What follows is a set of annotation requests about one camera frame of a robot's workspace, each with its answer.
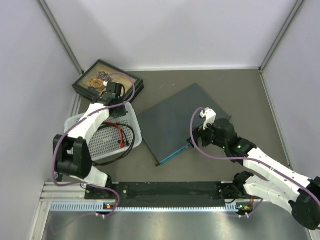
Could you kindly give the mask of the dark blue network switch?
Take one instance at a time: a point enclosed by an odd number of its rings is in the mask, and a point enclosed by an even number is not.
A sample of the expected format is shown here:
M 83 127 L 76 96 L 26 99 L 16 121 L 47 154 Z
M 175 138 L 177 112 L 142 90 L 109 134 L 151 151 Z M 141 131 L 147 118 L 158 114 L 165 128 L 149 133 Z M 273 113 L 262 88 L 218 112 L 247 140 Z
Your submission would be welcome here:
M 159 167 L 190 146 L 190 122 L 200 107 L 209 107 L 217 119 L 230 120 L 217 102 L 197 83 L 137 115 L 141 136 Z

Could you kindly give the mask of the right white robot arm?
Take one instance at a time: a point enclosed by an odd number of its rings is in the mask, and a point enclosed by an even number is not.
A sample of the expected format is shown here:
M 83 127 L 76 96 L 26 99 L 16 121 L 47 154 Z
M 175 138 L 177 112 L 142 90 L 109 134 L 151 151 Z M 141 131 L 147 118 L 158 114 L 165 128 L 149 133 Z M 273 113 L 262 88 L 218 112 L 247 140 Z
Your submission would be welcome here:
M 247 195 L 267 200 L 289 212 L 308 230 L 320 228 L 320 178 L 301 175 L 269 157 L 256 144 L 238 136 L 227 119 L 205 120 L 194 127 L 189 124 L 189 141 L 199 150 L 214 145 L 224 150 L 223 160 L 247 168 L 235 176 L 233 192 L 239 198 Z

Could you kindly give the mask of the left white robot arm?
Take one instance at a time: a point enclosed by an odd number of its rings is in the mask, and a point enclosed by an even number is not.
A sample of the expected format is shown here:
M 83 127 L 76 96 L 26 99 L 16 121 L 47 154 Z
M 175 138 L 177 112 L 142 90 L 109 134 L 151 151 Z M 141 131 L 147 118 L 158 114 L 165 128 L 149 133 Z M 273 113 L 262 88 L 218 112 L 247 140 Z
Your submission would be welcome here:
M 98 170 L 92 161 L 89 142 L 99 127 L 109 117 L 122 117 L 126 114 L 123 84 L 104 82 L 105 90 L 101 96 L 92 99 L 85 114 L 63 135 L 53 139 L 52 178 L 56 174 L 67 175 L 96 186 L 102 198 L 109 198 L 114 191 L 111 177 Z

